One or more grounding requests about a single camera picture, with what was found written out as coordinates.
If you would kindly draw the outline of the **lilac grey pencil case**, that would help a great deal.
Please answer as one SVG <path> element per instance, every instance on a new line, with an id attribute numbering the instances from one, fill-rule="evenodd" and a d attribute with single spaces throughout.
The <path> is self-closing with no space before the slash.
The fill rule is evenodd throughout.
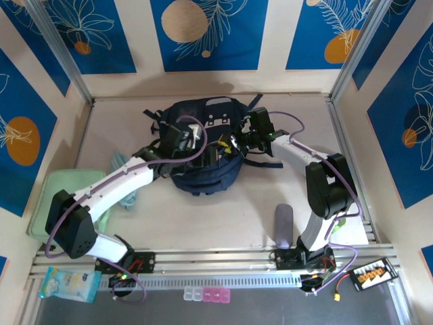
<path id="1" fill-rule="evenodd" d="M 280 249 L 290 249 L 294 239 L 294 212 L 288 204 L 276 206 L 274 214 L 274 241 Z"/>

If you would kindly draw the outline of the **black controller board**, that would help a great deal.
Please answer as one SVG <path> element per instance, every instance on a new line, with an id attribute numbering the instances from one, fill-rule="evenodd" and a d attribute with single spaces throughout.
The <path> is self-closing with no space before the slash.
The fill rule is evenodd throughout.
<path id="1" fill-rule="evenodd" d="M 303 274 L 300 276 L 300 289 L 305 293 L 316 291 L 331 278 L 331 275 L 331 272 L 324 272 L 320 274 Z"/>
<path id="2" fill-rule="evenodd" d="M 108 287 L 120 290 L 121 288 L 135 288 L 136 281 L 124 272 L 118 272 L 108 280 Z"/>

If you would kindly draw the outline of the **aluminium mounting rail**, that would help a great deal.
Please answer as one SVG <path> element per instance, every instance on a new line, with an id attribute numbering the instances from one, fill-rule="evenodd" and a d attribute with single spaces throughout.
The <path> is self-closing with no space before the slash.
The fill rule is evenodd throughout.
<path id="1" fill-rule="evenodd" d="M 395 269 L 400 269 L 401 264 L 396 256 L 394 248 L 390 244 L 361 245 L 357 247 L 358 255 L 353 267 L 358 267 L 386 257 Z M 273 253 L 270 249 L 250 249 L 239 251 L 227 249 L 221 251 L 156 251 L 154 267 L 155 274 L 224 274 L 242 272 L 274 272 L 276 270 L 273 261 Z M 38 252 L 30 267 L 29 276 L 40 278 L 45 275 L 49 267 L 59 269 L 93 269 L 95 259 L 81 257 L 69 259 L 59 257 L 48 259 Z"/>

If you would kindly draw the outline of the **black yellow charger board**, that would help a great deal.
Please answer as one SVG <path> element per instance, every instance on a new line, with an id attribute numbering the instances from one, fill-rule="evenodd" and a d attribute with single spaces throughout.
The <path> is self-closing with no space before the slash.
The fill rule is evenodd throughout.
<path id="1" fill-rule="evenodd" d="M 387 257 L 351 269 L 348 275 L 358 292 L 398 278 L 396 270 Z"/>

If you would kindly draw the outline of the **aluminium frame post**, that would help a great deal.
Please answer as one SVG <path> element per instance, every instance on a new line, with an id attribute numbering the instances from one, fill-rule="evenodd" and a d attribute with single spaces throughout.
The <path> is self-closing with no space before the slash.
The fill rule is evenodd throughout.
<path id="1" fill-rule="evenodd" d="M 93 104 L 94 98 L 85 85 L 81 72 L 78 69 L 72 55 L 68 51 L 62 40 L 57 28 L 52 22 L 49 14 L 39 0 L 23 0 L 26 10 L 30 17 L 41 32 L 45 42 L 50 47 L 51 52 L 66 73 L 71 83 L 75 86 L 79 95 L 90 105 Z"/>
<path id="2" fill-rule="evenodd" d="M 355 48 L 329 93 L 335 102 L 349 81 L 360 90 L 416 0 L 375 0 Z"/>

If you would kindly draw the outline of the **light teal cloth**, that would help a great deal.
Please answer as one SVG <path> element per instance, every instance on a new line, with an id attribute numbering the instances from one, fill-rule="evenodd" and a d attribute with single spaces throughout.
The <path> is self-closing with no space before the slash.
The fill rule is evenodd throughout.
<path id="1" fill-rule="evenodd" d="M 129 157 L 115 150 L 110 160 L 110 172 L 113 173 L 121 166 L 125 165 L 129 161 Z M 137 198 L 137 190 L 127 194 L 124 198 L 118 201 L 119 205 L 127 211 L 135 204 Z"/>

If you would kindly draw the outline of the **navy blue backpack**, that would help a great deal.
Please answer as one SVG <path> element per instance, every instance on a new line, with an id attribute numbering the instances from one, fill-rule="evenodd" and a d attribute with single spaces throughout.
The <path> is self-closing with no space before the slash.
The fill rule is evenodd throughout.
<path id="1" fill-rule="evenodd" d="M 281 169 L 283 167 L 281 163 L 255 162 L 242 155 L 225 154 L 224 147 L 217 144 L 224 132 L 233 131 L 244 124 L 246 113 L 257 105 L 261 97 L 262 95 L 258 94 L 249 105 L 232 97 L 221 96 L 177 102 L 166 110 L 143 111 L 145 115 L 154 120 L 151 132 L 159 132 L 160 137 L 165 135 L 168 126 L 180 116 L 193 116 L 205 127 L 208 134 L 208 145 L 219 147 L 221 157 L 213 166 L 192 167 L 183 173 L 173 175 L 171 178 L 177 188 L 194 196 L 211 195 L 229 188 L 236 180 L 244 163 L 260 168 Z"/>

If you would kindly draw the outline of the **blue white wipes pack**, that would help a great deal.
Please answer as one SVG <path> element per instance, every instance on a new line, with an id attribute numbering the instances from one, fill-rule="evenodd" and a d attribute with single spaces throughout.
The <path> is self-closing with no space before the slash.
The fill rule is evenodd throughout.
<path id="1" fill-rule="evenodd" d="M 39 297 L 58 297 L 72 301 L 92 303 L 97 294 L 102 273 L 100 271 L 70 271 L 49 267 L 39 291 Z"/>

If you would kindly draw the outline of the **mint green zip case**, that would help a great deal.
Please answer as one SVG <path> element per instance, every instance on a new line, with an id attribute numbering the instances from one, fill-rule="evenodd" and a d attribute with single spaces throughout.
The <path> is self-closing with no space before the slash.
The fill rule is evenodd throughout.
<path id="1" fill-rule="evenodd" d="M 30 218 L 28 235 L 46 243 L 49 234 L 45 231 L 49 208 L 53 196 L 60 190 L 74 193 L 100 180 L 106 174 L 97 169 L 64 169 L 51 172 L 44 180 L 35 211 Z"/>

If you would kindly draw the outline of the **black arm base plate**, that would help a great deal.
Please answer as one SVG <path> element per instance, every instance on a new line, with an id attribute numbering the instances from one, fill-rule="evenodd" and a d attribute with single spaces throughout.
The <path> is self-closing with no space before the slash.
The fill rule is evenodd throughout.
<path id="1" fill-rule="evenodd" d="M 132 274 L 151 274 L 154 271 L 156 263 L 155 252 L 134 252 L 127 253 L 117 265 L 127 270 Z M 117 274 L 120 272 L 116 267 L 97 259 L 95 262 L 95 270 L 102 274 Z"/>
<path id="2" fill-rule="evenodd" d="M 296 247 L 276 249 L 273 253 L 277 270 L 311 271 L 330 269 L 333 271 L 336 268 L 334 252 L 329 246 L 313 252 Z"/>

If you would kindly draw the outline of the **aluminium side rail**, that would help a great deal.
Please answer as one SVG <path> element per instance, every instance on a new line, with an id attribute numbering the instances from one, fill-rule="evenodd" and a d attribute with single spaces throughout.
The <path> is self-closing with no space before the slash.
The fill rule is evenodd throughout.
<path id="1" fill-rule="evenodd" d="M 334 232 L 330 236 L 330 239 L 335 244 L 351 246 L 376 244 L 378 240 L 376 238 L 373 221 L 371 220 L 371 215 L 365 200 L 365 195 L 363 193 L 363 184 L 360 180 L 359 172 L 357 171 L 357 164 L 352 154 L 349 140 L 346 136 L 345 126 L 343 125 L 342 119 L 340 118 L 340 113 L 338 112 L 338 109 L 332 100 L 327 98 L 326 103 L 329 111 L 329 117 L 331 118 L 336 139 L 340 148 L 340 153 L 346 157 L 362 208 L 362 213 L 360 215 L 346 218 L 345 225 Z"/>

